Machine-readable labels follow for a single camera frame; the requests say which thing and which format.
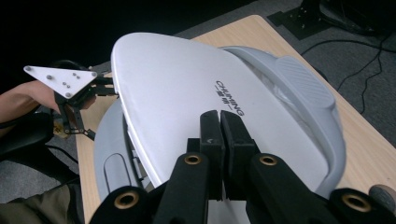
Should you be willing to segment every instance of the screw hole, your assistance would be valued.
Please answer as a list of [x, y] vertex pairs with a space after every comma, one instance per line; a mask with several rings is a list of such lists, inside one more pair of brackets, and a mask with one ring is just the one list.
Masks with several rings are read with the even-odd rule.
[[201, 162], [201, 158], [199, 156], [192, 155], [184, 158], [184, 162], [189, 165], [196, 165]]
[[139, 195], [136, 193], [136, 191], [128, 191], [122, 193], [116, 198], [114, 206], [116, 206], [118, 209], [127, 209], [135, 206], [138, 201]]
[[274, 157], [270, 157], [270, 156], [260, 157], [260, 162], [264, 165], [276, 165], [277, 164], [277, 160]]
[[370, 212], [372, 209], [371, 205], [359, 195], [345, 194], [342, 200], [348, 207], [363, 213]]

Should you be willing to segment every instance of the black mount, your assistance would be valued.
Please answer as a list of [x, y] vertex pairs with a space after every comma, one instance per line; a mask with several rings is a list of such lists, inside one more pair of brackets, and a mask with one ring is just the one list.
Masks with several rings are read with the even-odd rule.
[[[95, 132], [91, 129], [85, 130], [84, 123], [82, 121], [80, 110], [84, 106], [84, 103], [90, 98], [98, 96], [115, 95], [114, 88], [107, 87], [106, 85], [112, 85], [113, 79], [111, 77], [104, 77], [103, 75], [97, 76], [90, 85], [86, 86], [83, 90], [79, 91], [78, 94], [74, 95], [70, 99], [64, 98], [58, 92], [55, 94], [55, 102], [61, 112], [61, 117], [64, 124], [64, 132], [66, 134], [84, 134], [89, 137], [92, 141], [95, 138]], [[72, 128], [70, 119], [74, 118], [72, 122], [75, 123], [76, 128]]]
[[284, 25], [299, 40], [328, 29], [329, 23], [320, 16], [320, 0], [304, 0], [299, 7], [285, 13], [279, 11], [268, 16], [275, 26]]
[[279, 157], [261, 153], [241, 118], [216, 110], [201, 116], [201, 138], [188, 140], [169, 180], [147, 192], [125, 186], [110, 192], [91, 224], [206, 223], [208, 200], [246, 201], [250, 223], [396, 223], [368, 195], [336, 189], [324, 199]]

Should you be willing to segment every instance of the black cable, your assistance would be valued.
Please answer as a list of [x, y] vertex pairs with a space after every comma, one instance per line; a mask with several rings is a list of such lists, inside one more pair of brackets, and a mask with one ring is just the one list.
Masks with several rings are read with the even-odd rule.
[[[323, 45], [323, 44], [329, 44], [329, 43], [332, 43], [332, 42], [335, 42], [335, 43], [337, 43], [337, 42], [338, 43], [354, 43], [354, 44], [360, 44], [360, 45], [364, 45], [364, 46], [367, 46], [367, 47], [371, 47], [371, 48], [374, 48], [374, 49], [379, 49], [380, 48], [379, 46], [371, 45], [371, 44], [368, 44], [368, 43], [365, 43], [365, 42], [361, 42], [361, 41], [358, 41], [358, 40], [332, 39], [332, 40], [324, 40], [324, 41], [318, 42], [317, 44], [309, 47], [308, 49], [306, 49], [305, 51], [303, 51], [300, 54], [303, 56], [309, 50], [314, 49], [317, 46], [320, 46], [320, 45]], [[382, 49], [382, 50], [386, 51], [386, 52], [389, 52], [389, 53], [396, 53], [396, 50], [394, 50], [394, 49]]]
[[76, 164], [78, 164], [78, 161], [77, 161], [76, 159], [74, 159], [72, 156], [70, 156], [70, 154], [67, 153], [64, 149], [62, 149], [62, 148], [60, 148], [60, 147], [56, 147], [56, 146], [50, 146], [50, 145], [46, 145], [46, 147], [61, 151], [61, 152], [62, 152], [65, 156], [67, 156], [70, 160], [72, 160], [73, 162], [75, 162]]
[[351, 78], [351, 77], [354, 77], [354, 76], [358, 75], [361, 71], [363, 71], [366, 67], [368, 67], [368, 66], [370, 65], [370, 63], [372, 63], [373, 61], [375, 61], [376, 57], [378, 57], [378, 55], [379, 55], [380, 52], [381, 52], [381, 50], [374, 56], [374, 58], [373, 58], [370, 62], [368, 62], [366, 65], [364, 65], [363, 68], [361, 68], [361, 70], [359, 70], [358, 72], [356, 72], [356, 73], [354, 73], [354, 74], [352, 74], [352, 75], [349, 75], [349, 76], [344, 77], [343, 80], [341, 80], [341, 82], [340, 82], [340, 84], [338, 85], [338, 87], [336, 88], [337, 91], [340, 91], [341, 87], [344, 85], [344, 83], [345, 83], [345, 81], [346, 81], [347, 79], [349, 79], [349, 78]]
[[378, 76], [379, 74], [382, 73], [382, 63], [381, 63], [381, 60], [380, 60], [380, 56], [381, 56], [381, 52], [379, 52], [378, 55], [376, 56], [376, 58], [378, 59], [379, 72], [375, 73], [374, 75], [372, 75], [372, 76], [370, 76], [370, 77], [367, 77], [366, 80], [364, 81], [364, 90], [363, 90], [363, 92], [361, 93], [361, 102], [362, 102], [362, 107], [363, 107], [363, 109], [362, 109], [361, 112], [360, 112], [361, 114], [363, 114], [364, 111], [366, 110], [366, 105], [365, 105], [365, 100], [364, 100], [364, 93], [367, 91], [367, 88], [368, 88], [368, 81], [369, 81], [371, 78], [376, 77], [376, 76]]
[[340, 91], [341, 87], [343, 86], [343, 84], [345, 83], [345, 81], [346, 81], [347, 79], [356, 76], [356, 75], [359, 74], [362, 70], [364, 70], [367, 66], [369, 66], [372, 62], [374, 62], [375, 60], [378, 60], [379, 72], [375, 73], [374, 75], [371, 75], [371, 76], [367, 77], [367, 78], [365, 79], [365, 81], [364, 81], [364, 90], [363, 90], [362, 93], [361, 93], [362, 111], [360, 112], [360, 114], [363, 114], [364, 111], [365, 111], [364, 93], [366, 93], [366, 91], [367, 91], [367, 88], [368, 88], [368, 81], [369, 81], [371, 78], [376, 77], [376, 76], [378, 76], [378, 75], [380, 75], [380, 74], [382, 73], [382, 63], [381, 63], [381, 60], [380, 60], [381, 52], [382, 52], [382, 51], [386, 51], [386, 52], [390, 52], [390, 53], [396, 53], [396, 50], [384, 49], [384, 48], [382, 47], [382, 46], [383, 46], [383, 43], [384, 43], [390, 36], [391, 36], [391, 33], [389, 33], [388, 35], [386, 35], [386, 36], [381, 40], [381, 42], [379, 43], [379, 46], [367, 44], [367, 43], [360, 42], [360, 41], [357, 41], [357, 40], [343, 40], [343, 39], [325, 40], [325, 41], [319, 42], [319, 43], [317, 43], [317, 44], [311, 46], [310, 48], [306, 49], [305, 51], [303, 51], [303, 52], [301, 53], [301, 55], [306, 54], [309, 50], [311, 50], [311, 49], [313, 49], [313, 48], [315, 48], [315, 47], [317, 47], [317, 46], [319, 46], [319, 45], [327, 44], [327, 43], [332, 43], [332, 42], [356, 43], [356, 44], [361, 44], [361, 45], [364, 45], [364, 46], [368, 46], [368, 47], [371, 47], [371, 48], [378, 49], [378, 53], [374, 56], [374, 58], [373, 58], [370, 62], [368, 62], [366, 65], [364, 65], [363, 68], [361, 68], [358, 72], [356, 72], [356, 73], [354, 73], [354, 74], [352, 74], [352, 75], [349, 75], [349, 76], [343, 78], [343, 80], [341, 81], [341, 83], [338, 85], [338, 88], [337, 88], [337, 91]]

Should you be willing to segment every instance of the black chair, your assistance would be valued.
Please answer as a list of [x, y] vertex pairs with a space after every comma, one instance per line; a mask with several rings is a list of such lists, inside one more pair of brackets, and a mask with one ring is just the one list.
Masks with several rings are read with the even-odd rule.
[[75, 179], [78, 175], [46, 147], [52, 137], [51, 114], [40, 112], [26, 115], [0, 139], [0, 161], [14, 161], [29, 166], [61, 183]]

